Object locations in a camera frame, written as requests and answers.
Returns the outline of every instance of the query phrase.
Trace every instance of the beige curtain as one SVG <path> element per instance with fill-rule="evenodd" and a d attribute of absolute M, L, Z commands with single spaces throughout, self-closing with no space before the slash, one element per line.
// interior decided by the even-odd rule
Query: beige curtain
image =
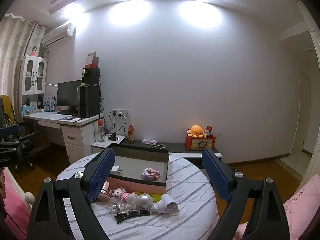
<path fill-rule="evenodd" d="M 12 16 L 5 16 L 0 22 L 0 95 L 10 97 L 18 121 L 21 117 L 21 61 L 25 55 L 30 55 L 33 46 L 39 50 L 45 30 L 37 23 Z"/>

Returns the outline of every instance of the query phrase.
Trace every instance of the air conditioner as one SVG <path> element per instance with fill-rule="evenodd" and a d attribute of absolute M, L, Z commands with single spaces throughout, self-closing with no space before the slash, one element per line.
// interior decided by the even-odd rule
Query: air conditioner
<path fill-rule="evenodd" d="M 58 28 L 47 33 L 42 40 L 42 45 L 47 48 L 48 46 L 56 43 L 57 41 L 62 41 L 64 39 L 70 38 L 75 30 L 75 25 L 73 23 L 66 23 Z"/>

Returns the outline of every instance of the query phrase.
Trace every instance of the yellow cloth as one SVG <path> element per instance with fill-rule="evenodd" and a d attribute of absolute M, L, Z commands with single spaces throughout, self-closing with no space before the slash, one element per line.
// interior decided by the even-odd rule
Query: yellow cloth
<path fill-rule="evenodd" d="M 8 115 L 10 125 L 13 125 L 14 116 L 13 116 L 13 112 L 12 112 L 10 98 L 5 95 L 1 95 L 0 97 L 2 98 L 2 101 L 3 101 L 4 113 Z"/>

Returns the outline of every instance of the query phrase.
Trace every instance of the round table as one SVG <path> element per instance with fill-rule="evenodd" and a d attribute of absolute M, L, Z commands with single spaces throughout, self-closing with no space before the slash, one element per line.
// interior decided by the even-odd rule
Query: round table
<path fill-rule="evenodd" d="M 83 172 L 84 165 L 96 155 L 84 157 L 73 163 L 57 177 L 57 180 L 71 178 L 78 171 Z M 207 239 L 219 219 L 215 195 L 207 177 L 183 157 L 170 154 L 167 194 L 179 205 L 179 214 L 176 216 L 154 214 L 117 224 L 106 203 L 96 202 L 91 207 L 110 240 Z M 63 200 L 75 239 L 84 239 L 70 200 Z"/>

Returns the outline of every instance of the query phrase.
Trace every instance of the pink chair cushion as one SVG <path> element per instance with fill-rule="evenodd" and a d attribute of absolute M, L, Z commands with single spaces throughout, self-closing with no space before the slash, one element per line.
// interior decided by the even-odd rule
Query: pink chair cushion
<path fill-rule="evenodd" d="M 25 207 L 23 201 L 19 197 L 17 191 L 13 188 L 10 178 L 4 172 L 5 176 L 5 192 L 7 197 L 4 199 L 5 210 L 10 215 L 10 217 L 16 222 L 16 224 L 27 233 L 28 223 L 30 215 L 27 208 Z M 6 224 L 12 231 L 12 233 L 18 238 L 18 240 L 25 240 L 26 236 L 20 231 L 19 228 L 12 222 L 12 220 L 7 216 L 5 219 Z"/>
<path fill-rule="evenodd" d="M 298 240 L 320 206 L 320 176 L 314 175 L 293 197 L 284 203 L 290 240 Z M 240 224 L 233 240 L 242 238 L 247 223 Z"/>

